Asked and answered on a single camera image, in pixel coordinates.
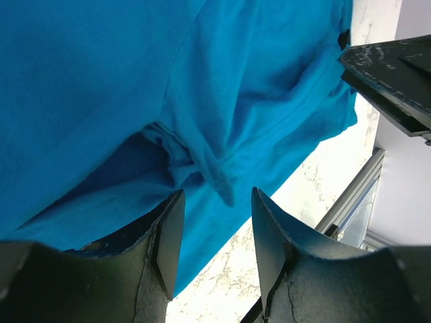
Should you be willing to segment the blue t shirt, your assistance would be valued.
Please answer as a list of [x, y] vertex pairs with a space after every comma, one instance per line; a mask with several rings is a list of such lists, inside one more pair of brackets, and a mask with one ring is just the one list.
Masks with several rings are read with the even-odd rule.
[[356, 123], [351, 1], [2, 1], [1, 238], [81, 248], [176, 190], [180, 293]]

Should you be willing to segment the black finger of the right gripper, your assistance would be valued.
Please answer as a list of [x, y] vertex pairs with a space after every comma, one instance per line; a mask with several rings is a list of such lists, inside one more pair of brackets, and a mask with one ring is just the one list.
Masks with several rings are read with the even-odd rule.
[[430, 144], [430, 35], [352, 46], [341, 78], [408, 137]]

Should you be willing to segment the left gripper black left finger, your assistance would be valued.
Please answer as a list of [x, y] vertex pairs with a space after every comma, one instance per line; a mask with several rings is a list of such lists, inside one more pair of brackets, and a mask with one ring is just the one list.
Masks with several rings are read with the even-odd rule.
[[81, 250], [1, 243], [2, 322], [164, 322], [185, 218], [177, 191]]

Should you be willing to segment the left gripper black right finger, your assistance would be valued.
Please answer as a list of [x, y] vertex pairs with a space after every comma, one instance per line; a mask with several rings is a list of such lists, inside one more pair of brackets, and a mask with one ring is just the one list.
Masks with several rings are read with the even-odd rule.
[[319, 233], [263, 191], [251, 197], [265, 322], [429, 322], [430, 248], [375, 252]]

